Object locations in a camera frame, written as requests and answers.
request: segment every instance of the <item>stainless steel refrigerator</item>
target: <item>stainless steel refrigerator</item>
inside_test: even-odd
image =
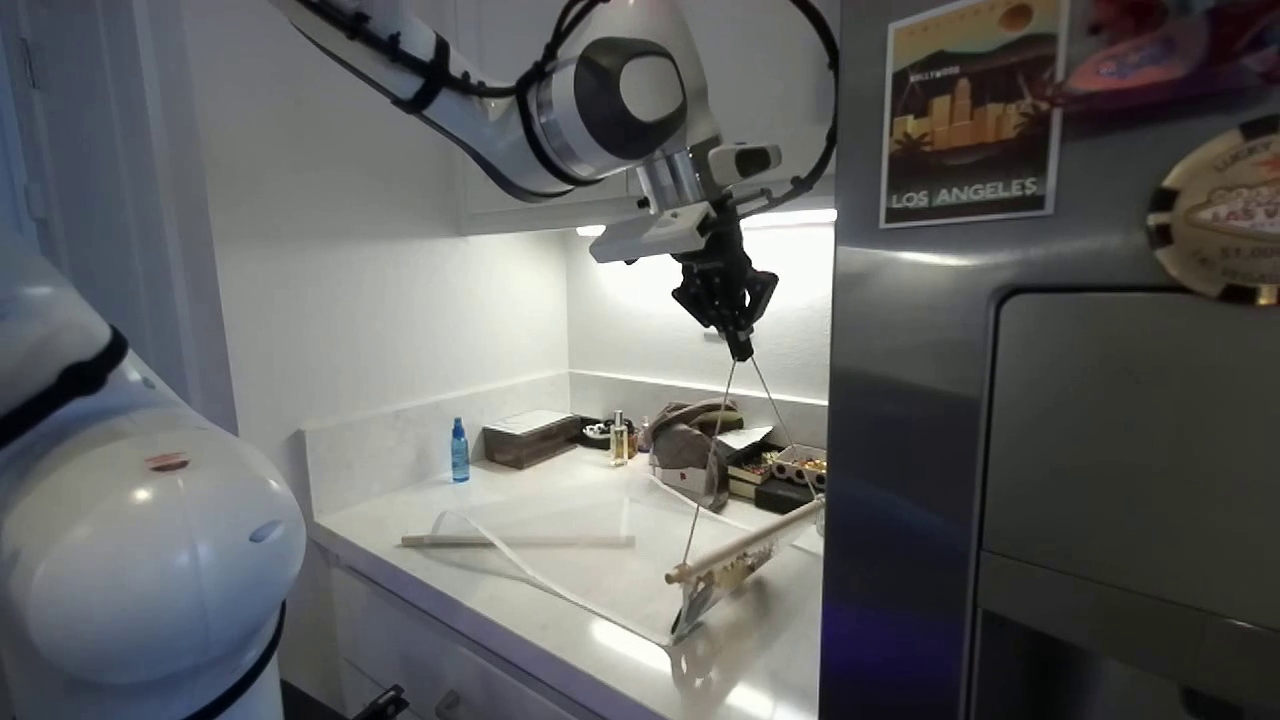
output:
[[[1274,715],[1280,313],[1185,291],[1145,215],[1280,105],[1066,117],[1049,215],[881,229],[882,40],[929,9],[840,10],[822,715]]]

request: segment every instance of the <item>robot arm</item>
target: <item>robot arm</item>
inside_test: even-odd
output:
[[[516,198],[551,198],[639,172],[645,215],[610,222],[591,254],[629,262],[677,254],[685,267],[677,305],[716,326],[735,361],[751,361],[751,326],[777,276],[751,267],[733,187],[777,166],[778,151],[720,141],[677,0],[566,0],[544,55],[516,84],[484,78],[411,0],[274,5],[325,55],[458,143]],[[820,10],[807,0],[793,5],[815,21],[834,66]]]
[[[303,516],[0,240],[0,715],[269,706]]]

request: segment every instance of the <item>poster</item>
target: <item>poster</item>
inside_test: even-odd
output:
[[[962,0],[888,28],[881,222],[1044,215],[1066,0]]]

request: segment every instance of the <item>white countertop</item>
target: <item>white countertop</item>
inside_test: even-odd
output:
[[[625,509],[625,533],[634,534],[634,551],[610,554],[616,549],[559,549],[526,551],[526,562],[564,578],[591,603],[599,598],[599,606],[616,611],[616,618],[634,630],[537,589],[490,549],[398,549],[398,534],[458,527],[451,523],[451,509],[478,516],[500,534],[519,512],[557,512],[547,527],[564,523],[566,533],[591,534],[616,520],[616,487],[639,499],[629,499]],[[347,512],[318,516],[315,541],[354,573],[388,584],[468,638],[502,653],[502,660],[566,696],[575,696],[575,688],[591,693],[591,681],[599,681],[661,715],[815,715],[820,533],[804,523],[793,544],[777,544],[777,554],[733,603],[716,603],[691,634],[661,648],[645,634],[663,630],[680,603],[680,589],[661,578],[661,562],[667,568],[680,560],[688,520],[691,505],[646,480],[646,457],[634,457],[629,468],[610,468],[603,451],[575,449],[526,471],[473,468],[473,485],[464,487],[422,480],[408,491],[371,497]],[[729,505],[722,516],[699,520],[691,554],[722,544],[722,534],[744,534],[770,520],[770,512]],[[599,701],[599,693],[575,701],[582,701],[582,706],[616,705],[616,696]]]

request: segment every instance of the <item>cabinet door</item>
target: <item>cabinet door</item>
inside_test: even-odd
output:
[[[398,685],[408,715],[417,720],[468,720],[468,715],[519,715],[566,720],[566,711],[541,688],[516,681],[509,669],[468,648],[429,611],[398,596],[353,576],[332,576],[338,671],[347,711],[361,711],[381,688]]]

